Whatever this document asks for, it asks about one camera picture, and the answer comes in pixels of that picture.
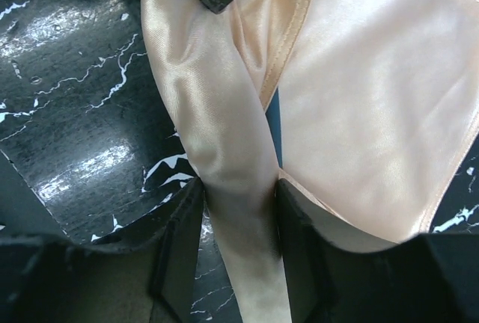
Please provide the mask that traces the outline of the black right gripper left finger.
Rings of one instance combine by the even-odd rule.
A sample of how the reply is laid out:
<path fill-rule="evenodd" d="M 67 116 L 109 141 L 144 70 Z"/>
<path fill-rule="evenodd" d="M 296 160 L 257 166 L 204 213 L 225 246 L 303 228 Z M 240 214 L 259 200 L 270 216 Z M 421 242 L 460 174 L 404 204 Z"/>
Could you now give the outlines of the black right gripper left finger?
<path fill-rule="evenodd" d="M 3 322 L 187 322 L 204 188 L 90 244 L 53 235 L 1 237 Z"/>

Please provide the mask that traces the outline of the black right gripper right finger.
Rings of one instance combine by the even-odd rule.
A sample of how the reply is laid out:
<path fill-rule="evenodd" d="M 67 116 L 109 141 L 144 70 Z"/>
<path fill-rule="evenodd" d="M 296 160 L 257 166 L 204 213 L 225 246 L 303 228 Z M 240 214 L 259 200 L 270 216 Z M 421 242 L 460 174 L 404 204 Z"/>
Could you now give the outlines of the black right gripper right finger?
<path fill-rule="evenodd" d="M 476 322 L 478 236 L 379 239 L 285 179 L 278 228 L 294 322 Z"/>

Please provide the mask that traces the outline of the peach satin napkin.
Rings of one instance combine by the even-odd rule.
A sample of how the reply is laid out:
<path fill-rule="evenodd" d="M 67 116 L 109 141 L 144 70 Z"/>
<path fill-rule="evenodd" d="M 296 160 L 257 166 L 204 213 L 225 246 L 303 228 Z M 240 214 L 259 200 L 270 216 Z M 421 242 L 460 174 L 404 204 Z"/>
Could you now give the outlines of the peach satin napkin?
<path fill-rule="evenodd" d="M 431 227 L 478 136 L 478 0 L 141 0 L 244 322 L 290 322 L 286 179 L 376 244 Z"/>

